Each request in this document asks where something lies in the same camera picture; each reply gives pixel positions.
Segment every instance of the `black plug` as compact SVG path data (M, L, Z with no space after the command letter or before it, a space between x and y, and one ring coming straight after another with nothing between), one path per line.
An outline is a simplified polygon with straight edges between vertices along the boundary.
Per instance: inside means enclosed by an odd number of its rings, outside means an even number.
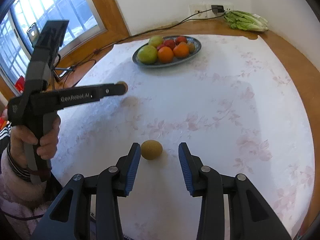
M214 14L224 13L223 5L211 5L211 10Z

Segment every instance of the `red apple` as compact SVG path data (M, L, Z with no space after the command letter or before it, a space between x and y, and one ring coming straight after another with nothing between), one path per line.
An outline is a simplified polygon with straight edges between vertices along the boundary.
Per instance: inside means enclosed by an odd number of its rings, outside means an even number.
M163 45L169 47L170 49L174 49L176 43L174 42L174 40L165 40L163 42Z
M176 38L176 45L179 45L180 42L188 43L188 40L184 36L179 36L178 38Z
M157 47L157 50L161 49L162 47L165 47L164 44L160 44L158 47Z

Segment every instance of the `blue ribbed rubber pad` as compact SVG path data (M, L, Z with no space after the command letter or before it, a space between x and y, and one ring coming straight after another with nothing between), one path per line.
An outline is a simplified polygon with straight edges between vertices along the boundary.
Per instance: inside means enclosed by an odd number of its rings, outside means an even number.
M125 182L125 188L124 193L126 196L129 195L130 191L132 191L134 180L136 178L139 162L141 157L141 148L140 145L137 146L136 151L134 152L132 161L130 163L128 172L127 172L127 178Z
M187 190L190 192L190 195L192 196L195 191L192 184L192 173L181 145L179 145L179 160L184 177L184 182L186 184Z

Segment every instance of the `green leafy vegetable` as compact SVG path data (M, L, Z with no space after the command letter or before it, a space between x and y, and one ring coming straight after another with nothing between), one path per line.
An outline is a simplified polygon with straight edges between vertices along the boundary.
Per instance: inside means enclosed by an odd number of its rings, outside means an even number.
M255 32L265 32L268 30L268 21L256 14L242 11L229 11L224 18L232 29Z

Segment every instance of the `electrical outlet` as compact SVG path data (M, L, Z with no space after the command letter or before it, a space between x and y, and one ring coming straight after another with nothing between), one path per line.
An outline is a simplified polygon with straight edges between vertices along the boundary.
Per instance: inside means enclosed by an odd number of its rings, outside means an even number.
M203 12L207 10L207 7L205 4L190 4L189 8L190 8L191 14L195 14L195 13ZM208 18L207 12L199 13L197 15L192 16L192 19L207 19L207 18Z
M206 3L206 10L211 9L211 5L223 5L223 8L226 13L234 10L234 6L230 2L207 2ZM207 14L208 14L208 18L213 18L213 17L217 17L217 16L222 15L222 13L214 14L211 10L207 11Z

